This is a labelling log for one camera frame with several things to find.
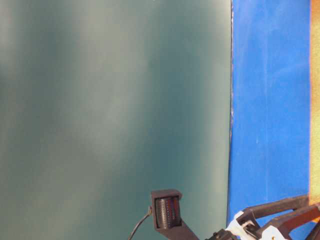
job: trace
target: white plastic part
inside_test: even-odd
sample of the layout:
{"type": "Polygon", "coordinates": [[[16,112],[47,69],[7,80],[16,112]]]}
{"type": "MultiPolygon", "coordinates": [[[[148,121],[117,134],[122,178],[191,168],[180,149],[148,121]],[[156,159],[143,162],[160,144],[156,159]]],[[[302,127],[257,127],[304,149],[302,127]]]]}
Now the white plastic part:
{"type": "Polygon", "coordinates": [[[236,215],[234,215],[233,220],[229,223],[228,227],[225,230],[230,231],[233,235],[240,237],[241,240],[256,240],[253,236],[249,235],[244,230],[244,227],[248,225],[249,222],[245,222],[242,226],[238,223],[237,218],[242,214],[244,214],[244,212],[239,211],[236,215]]]}
{"type": "Polygon", "coordinates": [[[281,232],[274,226],[269,226],[262,232],[260,240],[287,240],[281,232]]]}

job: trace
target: orange surface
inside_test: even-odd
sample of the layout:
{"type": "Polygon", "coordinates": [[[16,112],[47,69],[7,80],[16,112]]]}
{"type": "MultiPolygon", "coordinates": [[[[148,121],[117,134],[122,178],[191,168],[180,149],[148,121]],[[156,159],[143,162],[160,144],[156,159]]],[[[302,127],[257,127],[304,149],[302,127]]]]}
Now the orange surface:
{"type": "Polygon", "coordinates": [[[311,0],[309,203],[320,202],[320,0],[311,0]]]}

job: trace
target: blue surface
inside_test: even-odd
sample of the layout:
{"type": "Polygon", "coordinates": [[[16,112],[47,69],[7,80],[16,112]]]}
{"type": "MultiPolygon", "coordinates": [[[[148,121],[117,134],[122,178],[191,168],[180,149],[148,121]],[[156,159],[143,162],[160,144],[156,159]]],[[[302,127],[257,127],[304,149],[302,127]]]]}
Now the blue surface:
{"type": "MultiPolygon", "coordinates": [[[[228,222],[248,206],[309,190],[310,1],[232,4],[228,222]]],[[[312,226],[291,236],[302,239],[312,226]]]]}

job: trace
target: green surface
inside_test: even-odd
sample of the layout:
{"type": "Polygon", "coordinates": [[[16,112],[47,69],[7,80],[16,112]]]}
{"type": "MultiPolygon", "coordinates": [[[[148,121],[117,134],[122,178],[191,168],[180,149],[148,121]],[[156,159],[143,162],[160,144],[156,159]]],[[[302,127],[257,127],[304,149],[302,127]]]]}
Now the green surface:
{"type": "Polygon", "coordinates": [[[225,0],[0,0],[0,239],[123,240],[167,188],[224,227],[230,28],[225,0]]]}

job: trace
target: cable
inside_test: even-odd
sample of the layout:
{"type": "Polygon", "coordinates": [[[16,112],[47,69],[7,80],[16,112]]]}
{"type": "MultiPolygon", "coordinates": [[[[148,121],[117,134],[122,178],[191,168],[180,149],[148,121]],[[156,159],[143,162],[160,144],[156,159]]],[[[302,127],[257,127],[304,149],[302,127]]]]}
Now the cable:
{"type": "Polygon", "coordinates": [[[135,225],[133,231],[130,233],[128,240],[131,240],[134,234],[136,233],[138,227],[146,220],[150,215],[152,215],[152,207],[149,206],[147,214],[135,225]]]}

